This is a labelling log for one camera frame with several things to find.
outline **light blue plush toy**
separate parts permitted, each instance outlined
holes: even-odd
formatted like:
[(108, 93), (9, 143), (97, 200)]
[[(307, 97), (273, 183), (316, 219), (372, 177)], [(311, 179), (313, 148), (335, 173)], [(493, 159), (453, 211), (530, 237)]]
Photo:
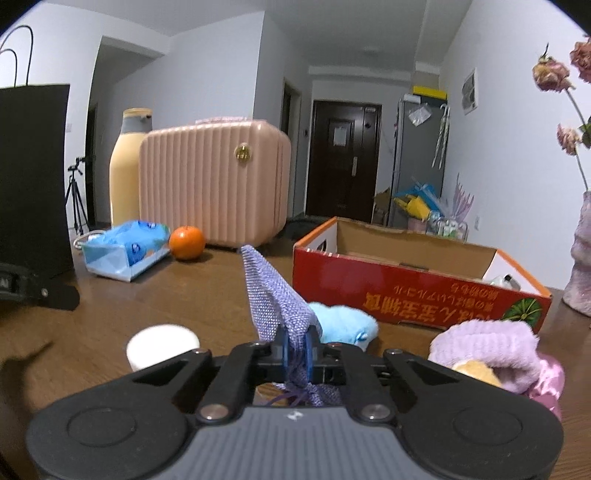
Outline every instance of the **light blue plush toy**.
[(378, 336), (378, 322), (365, 312), (343, 305), (327, 307), (309, 303), (322, 327), (322, 343), (351, 343), (365, 351)]

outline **red cardboard box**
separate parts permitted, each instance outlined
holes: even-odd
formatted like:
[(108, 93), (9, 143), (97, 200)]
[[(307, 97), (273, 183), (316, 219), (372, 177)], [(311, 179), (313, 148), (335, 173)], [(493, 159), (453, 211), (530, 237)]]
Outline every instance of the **red cardboard box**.
[[(521, 291), (488, 284), (507, 274)], [(507, 319), (537, 333), (551, 303), (548, 289), (501, 250), (342, 218), (295, 244), (293, 287), (306, 301), (443, 329)]]

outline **beige bottle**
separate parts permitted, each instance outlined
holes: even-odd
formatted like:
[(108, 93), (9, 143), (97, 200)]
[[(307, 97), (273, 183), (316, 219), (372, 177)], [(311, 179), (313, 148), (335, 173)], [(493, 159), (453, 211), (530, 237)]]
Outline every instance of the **beige bottle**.
[(152, 130), (152, 110), (130, 108), (123, 112), (121, 134), (109, 165), (111, 225), (139, 220), (139, 146)]

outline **orange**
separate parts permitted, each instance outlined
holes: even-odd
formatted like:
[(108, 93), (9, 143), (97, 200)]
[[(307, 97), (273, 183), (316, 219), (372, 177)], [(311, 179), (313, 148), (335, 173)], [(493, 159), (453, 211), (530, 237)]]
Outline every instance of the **orange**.
[(205, 236), (196, 226), (180, 226), (168, 239), (170, 252), (177, 260), (193, 260), (205, 249)]

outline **refrigerator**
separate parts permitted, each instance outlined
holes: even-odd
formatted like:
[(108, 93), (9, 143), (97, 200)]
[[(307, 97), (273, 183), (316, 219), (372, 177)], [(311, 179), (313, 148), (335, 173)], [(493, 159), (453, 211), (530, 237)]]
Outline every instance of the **refrigerator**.
[[(445, 158), (441, 160), (441, 148), (435, 166), (431, 167), (431, 165), (435, 157), (444, 113), (443, 102), (441, 100), (432, 102), (431, 99), (425, 100), (425, 97), (422, 97), (422, 101), (429, 105), (431, 117), (416, 127), (409, 118), (409, 114), (421, 104), (404, 98), (398, 104), (398, 130), (390, 190), (393, 192), (393, 197), (411, 189), (415, 185), (415, 180), (421, 184), (430, 183), (435, 193), (441, 196), (445, 171)], [(388, 226), (402, 229), (407, 227), (407, 217), (396, 208), (394, 202), (390, 204)]]

